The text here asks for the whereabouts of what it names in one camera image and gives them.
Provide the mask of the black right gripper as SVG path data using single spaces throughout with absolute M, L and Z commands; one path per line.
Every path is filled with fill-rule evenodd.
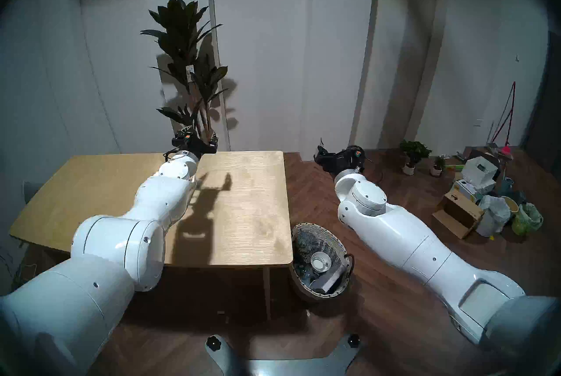
M 355 173 L 364 171 L 364 152 L 317 152 L 315 163 L 333 178 L 341 172 L 351 170 Z

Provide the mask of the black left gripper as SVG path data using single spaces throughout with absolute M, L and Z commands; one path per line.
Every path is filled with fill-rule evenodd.
M 213 130 L 208 143 L 205 143 L 198 137 L 190 138 L 172 138 L 172 146 L 175 147 L 177 152 L 187 151 L 200 159 L 205 154 L 216 154 L 218 145 L 218 135 L 215 130 Z

